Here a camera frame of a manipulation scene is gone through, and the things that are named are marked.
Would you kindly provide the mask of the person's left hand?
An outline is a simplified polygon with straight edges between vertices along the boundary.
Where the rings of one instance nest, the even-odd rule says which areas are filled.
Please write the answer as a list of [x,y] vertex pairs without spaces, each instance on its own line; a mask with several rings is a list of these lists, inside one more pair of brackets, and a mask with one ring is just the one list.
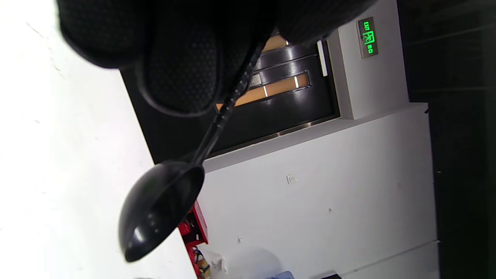
[[57,0],[65,41],[105,69],[134,67],[147,102],[195,117],[251,76],[274,31],[310,45],[374,0]]

